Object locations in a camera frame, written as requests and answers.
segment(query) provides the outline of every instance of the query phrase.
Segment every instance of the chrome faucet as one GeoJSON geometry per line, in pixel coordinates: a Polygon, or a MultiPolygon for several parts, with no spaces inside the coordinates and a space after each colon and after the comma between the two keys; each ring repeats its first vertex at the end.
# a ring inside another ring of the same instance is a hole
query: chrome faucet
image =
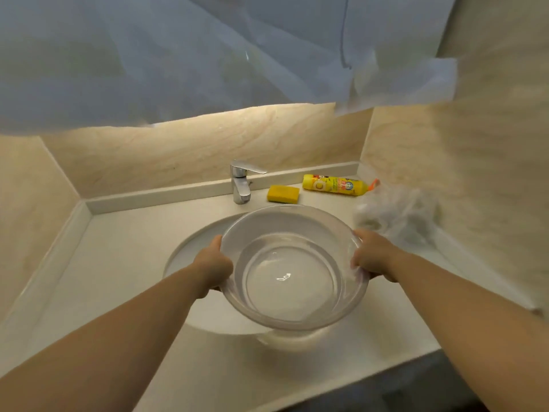
{"type": "Polygon", "coordinates": [[[230,182],[233,185],[233,200],[237,204],[245,204],[251,198],[250,185],[248,184],[248,171],[255,173],[267,173],[251,163],[246,163],[241,160],[233,160],[230,163],[230,182]]]}

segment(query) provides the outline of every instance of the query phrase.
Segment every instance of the forearm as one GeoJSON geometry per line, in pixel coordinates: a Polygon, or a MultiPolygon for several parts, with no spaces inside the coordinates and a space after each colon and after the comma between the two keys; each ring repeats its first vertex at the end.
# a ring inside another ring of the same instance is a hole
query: forearm
{"type": "Polygon", "coordinates": [[[389,274],[491,410],[549,410],[549,327],[543,320],[415,255],[400,253],[389,274]]]}
{"type": "Polygon", "coordinates": [[[203,292],[191,265],[0,379],[6,410],[130,411],[203,292]]]}

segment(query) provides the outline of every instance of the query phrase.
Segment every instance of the sponge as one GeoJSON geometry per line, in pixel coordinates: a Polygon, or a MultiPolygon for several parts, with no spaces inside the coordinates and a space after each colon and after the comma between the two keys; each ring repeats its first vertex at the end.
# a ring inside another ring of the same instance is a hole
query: sponge
{"type": "Polygon", "coordinates": [[[299,199],[299,188],[285,185],[272,185],[267,192],[267,200],[271,202],[282,202],[283,204],[297,204],[299,199]]]}

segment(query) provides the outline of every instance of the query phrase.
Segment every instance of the white oval sink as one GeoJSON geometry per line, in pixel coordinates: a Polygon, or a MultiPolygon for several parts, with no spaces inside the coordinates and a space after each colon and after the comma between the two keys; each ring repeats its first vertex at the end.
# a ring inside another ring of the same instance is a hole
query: white oval sink
{"type": "MultiPolygon", "coordinates": [[[[242,215],[214,222],[182,242],[170,257],[164,270],[164,277],[191,264],[200,250],[206,247],[216,235],[224,234],[227,228],[242,215]]],[[[205,298],[198,299],[191,307],[185,324],[218,334],[263,334],[271,331],[270,328],[243,316],[218,291],[209,291],[205,298]]]]}

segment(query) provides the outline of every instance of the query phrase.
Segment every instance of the beige marble wall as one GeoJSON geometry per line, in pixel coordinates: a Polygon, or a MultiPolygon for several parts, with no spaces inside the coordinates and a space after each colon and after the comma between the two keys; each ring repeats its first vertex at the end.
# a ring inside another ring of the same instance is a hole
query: beige marble wall
{"type": "Polygon", "coordinates": [[[78,201],[39,137],[0,135],[0,321],[78,201]]]}
{"type": "Polygon", "coordinates": [[[268,171],[358,160],[371,110],[333,104],[254,107],[157,124],[43,136],[84,198],[229,177],[232,159],[268,171]]]}
{"type": "Polygon", "coordinates": [[[362,160],[436,191],[441,225],[549,313],[549,0],[460,0],[452,103],[376,108],[362,160]]]}

